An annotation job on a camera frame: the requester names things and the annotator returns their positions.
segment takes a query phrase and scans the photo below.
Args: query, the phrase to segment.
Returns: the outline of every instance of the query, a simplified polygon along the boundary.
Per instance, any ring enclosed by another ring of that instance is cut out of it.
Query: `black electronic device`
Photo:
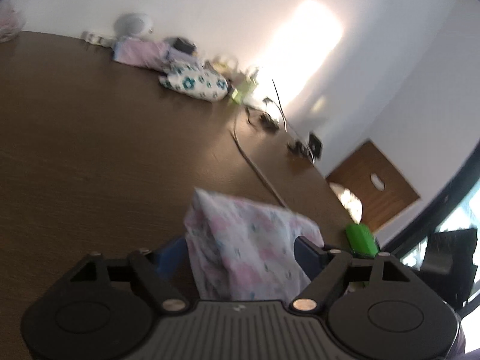
[[[22,318],[35,360],[375,359],[445,356],[458,321],[396,258],[355,259],[303,237],[295,258],[312,279],[280,301],[193,306],[155,270],[151,254],[87,255]],[[131,291],[114,281],[129,282]],[[350,282],[366,287],[345,294]]]

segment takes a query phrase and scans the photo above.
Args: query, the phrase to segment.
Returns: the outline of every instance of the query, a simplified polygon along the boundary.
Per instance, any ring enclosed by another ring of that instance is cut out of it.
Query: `brown tabletop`
[[[0,44],[3,358],[28,358],[23,311],[87,252],[122,257],[181,235],[194,187],[277,204],[231,138],[236,110],[167,90],[81,40],[23,32]],[[243,112],[238,137],[290,208],[346,246],[350,217],[287,153],[286,133],[256,130]],[[192,286],[191,273],[182,278]]]

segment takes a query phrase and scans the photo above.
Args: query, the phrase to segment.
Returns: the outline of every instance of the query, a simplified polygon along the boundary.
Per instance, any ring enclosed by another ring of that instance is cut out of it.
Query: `green object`
[[[252,93],[258,86],[257,75],[260,68],[256,68],[251,76],[246,76],[245,79],[235,88],[231,98],[238,104],[243,103],[243,99]]]
[[[366,254],[371,257],[374,257],[378,253],[375,238],[367,225],[352,223],[346,227],[345,232],[354,252]]]

